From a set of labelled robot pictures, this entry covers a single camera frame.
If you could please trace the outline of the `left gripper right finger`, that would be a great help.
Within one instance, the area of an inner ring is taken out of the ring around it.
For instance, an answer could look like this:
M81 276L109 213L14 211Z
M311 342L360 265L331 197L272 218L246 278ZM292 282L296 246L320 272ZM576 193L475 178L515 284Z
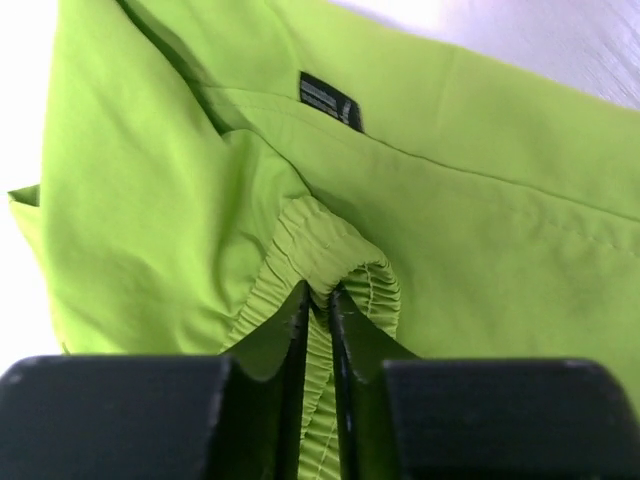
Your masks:
M345 479L635 479L639 420L584 359L425 360L330 297Z

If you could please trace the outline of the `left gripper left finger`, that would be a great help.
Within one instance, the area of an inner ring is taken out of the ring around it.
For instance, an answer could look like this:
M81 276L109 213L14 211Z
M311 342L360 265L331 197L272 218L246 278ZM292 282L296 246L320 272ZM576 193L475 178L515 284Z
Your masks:
M220 355L33 356L1 378L5 479L293 479L309 288Z

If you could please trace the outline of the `lime green shorts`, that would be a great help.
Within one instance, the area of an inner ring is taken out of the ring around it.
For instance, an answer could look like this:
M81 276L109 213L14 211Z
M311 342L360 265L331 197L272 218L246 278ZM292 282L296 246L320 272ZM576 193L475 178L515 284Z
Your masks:
M9 205L71 354L220 353L303 280L639 397L638 112L326 1L60 2Z

